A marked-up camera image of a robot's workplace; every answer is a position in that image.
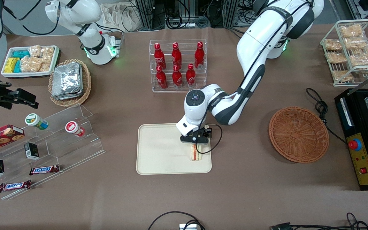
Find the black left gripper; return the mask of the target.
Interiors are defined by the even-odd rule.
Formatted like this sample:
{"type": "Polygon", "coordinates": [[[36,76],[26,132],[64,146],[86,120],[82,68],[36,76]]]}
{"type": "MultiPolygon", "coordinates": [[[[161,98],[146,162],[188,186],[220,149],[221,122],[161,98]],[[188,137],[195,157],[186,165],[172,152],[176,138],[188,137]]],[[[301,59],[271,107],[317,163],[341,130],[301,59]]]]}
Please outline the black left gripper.
{"type": "Polygon", "coordinates": [[[198,150],[203,150],[203,143],[209,143],[210,140],[210,128],[202,128],[195,132],[188,134],[187,136],[181,135],[180,141],[183,143],[191,143],[191,150],[195,150],[195,143],[198,143],[198,150]]]}

